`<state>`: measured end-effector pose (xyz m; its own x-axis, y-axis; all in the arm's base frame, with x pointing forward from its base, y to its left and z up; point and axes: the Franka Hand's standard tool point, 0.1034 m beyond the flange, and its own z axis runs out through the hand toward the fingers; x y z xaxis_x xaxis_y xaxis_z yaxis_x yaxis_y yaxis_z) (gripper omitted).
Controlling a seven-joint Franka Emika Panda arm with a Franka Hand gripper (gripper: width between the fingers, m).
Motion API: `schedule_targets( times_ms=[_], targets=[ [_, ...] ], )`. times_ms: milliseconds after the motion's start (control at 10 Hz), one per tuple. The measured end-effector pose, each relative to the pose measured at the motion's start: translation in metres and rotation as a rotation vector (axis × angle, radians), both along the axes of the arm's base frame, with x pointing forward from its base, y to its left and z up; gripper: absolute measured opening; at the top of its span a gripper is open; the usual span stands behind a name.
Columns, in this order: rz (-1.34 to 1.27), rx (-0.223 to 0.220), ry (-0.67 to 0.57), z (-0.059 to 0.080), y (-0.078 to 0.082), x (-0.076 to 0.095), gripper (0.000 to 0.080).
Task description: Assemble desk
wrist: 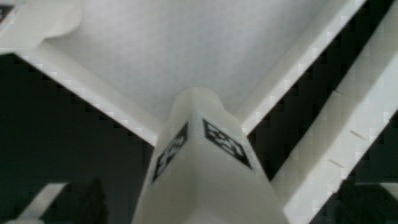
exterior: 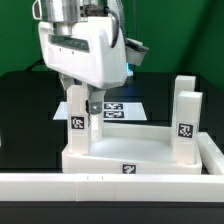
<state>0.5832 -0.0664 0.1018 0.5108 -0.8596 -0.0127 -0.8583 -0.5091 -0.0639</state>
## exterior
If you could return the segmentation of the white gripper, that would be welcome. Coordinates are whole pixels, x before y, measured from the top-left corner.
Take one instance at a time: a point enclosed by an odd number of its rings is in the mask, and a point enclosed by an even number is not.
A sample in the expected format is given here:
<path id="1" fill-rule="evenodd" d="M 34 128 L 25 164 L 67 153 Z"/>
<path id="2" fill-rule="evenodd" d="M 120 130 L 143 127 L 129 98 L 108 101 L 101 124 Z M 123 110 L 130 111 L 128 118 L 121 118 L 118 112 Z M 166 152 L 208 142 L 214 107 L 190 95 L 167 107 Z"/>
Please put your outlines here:
<path id="1" fill-rule="evenodd" d="M 139 66 L 148 51 L 141 42 L 124 39 L 119 31 L 116 45 L 111 47 L 115 33 L 111 17 L 89 17 L 87 22 L 75 23 L 72 36 L 53 33 L 53 24 L 39 23 L 39 37 L 44 61 L 48 68 L 60 72 L 65 91 L 75 79 L 87 86 L 87 112 L 101 114 L 106 91 L 123 85 L 127 78 L 127 64 Z"/>

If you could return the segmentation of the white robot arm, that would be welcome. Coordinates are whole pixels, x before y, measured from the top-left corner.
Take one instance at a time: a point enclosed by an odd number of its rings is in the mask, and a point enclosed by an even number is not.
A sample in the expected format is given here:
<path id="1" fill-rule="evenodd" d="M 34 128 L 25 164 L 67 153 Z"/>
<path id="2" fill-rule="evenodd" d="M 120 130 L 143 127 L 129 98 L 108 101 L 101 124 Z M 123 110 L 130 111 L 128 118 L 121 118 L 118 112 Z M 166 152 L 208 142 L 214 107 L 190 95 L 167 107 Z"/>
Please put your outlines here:
<path id="1" fill-rule="evenodd" d="M 121 0 L 35 0 L 32 14 L 46 66 L 87 85 L 91 114 L 102 112 L 98 93 L 123 85 L 149 51 L 126 36 Z"/>

